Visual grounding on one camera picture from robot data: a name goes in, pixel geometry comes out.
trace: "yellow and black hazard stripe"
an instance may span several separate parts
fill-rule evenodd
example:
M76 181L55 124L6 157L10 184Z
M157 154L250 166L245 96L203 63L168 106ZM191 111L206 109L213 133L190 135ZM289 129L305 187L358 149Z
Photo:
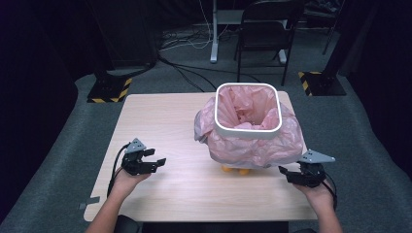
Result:
M305 91L307 96L312 96L313 94L310 89L309 83L306 80L306 77L308 75L320 75L320 74L321 72L299 72L298 73L300 81L302 82L302 85L303 85L303 90Z
M111 97L96 97L96 98L88 98L88 103L113 103L113 102L121 102L126 96L127 90L130 88L132 79L126 80L124 83L124 87L119 94L119 96L111 96Z

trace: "dark wall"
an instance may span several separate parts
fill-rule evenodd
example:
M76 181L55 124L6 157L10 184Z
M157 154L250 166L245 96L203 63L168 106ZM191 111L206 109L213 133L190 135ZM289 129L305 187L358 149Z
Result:
M73 77L23 0L0 3L0 221L37 171L77 100Z
M348 80L372 129L393 161L412 178L412 3L381 1L358 70Z

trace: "trash bin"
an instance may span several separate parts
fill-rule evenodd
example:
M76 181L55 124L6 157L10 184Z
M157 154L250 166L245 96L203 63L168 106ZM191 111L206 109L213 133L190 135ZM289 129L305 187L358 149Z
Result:
M303 136L295 115L277 90L265 83L225 83L219 86L194 120L194 140L208 146L224 171L296 162Z

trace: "pink plastic bag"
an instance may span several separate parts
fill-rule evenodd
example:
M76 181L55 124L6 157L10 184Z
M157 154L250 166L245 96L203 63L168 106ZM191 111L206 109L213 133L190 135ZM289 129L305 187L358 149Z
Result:
M233 88L230 93L220 93L219 104L224 108L219 108L222 110L219 122L231 128L271 129L279 122L278 106L273 106L271 98L262 98L263 95L267 95L264 88ZM282 126L269 140L220 135L215 124L215 103L216 98L211 98L194 120L194 140L207 144L215 161L226 167L258 169L293 163L301 157L303 136L300 125L282 103ZM262 123L253 125L253 118L262 113Z

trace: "white basket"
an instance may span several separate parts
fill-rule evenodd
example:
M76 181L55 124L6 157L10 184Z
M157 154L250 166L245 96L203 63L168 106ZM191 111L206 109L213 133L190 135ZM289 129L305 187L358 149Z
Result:
M257 130L257 129L236 129L236 128L228 128L219 123L219 106L220 106L220 93L225 88L231 88L232 86L243 86L243 87L265 87L273 93L273 102L274 106L277 108L278 116L279 116L279 124L276 125L274 128L265 129L265 130ZM236 138L247 138L247 139L273 139L278 130L282 126L282 113L279 104L279 97L278 91L272 85L266 83L225 83L219 86L218 90L216 91L216 104L215 104L215 128L217 132L224 136L224 137L236 137Z

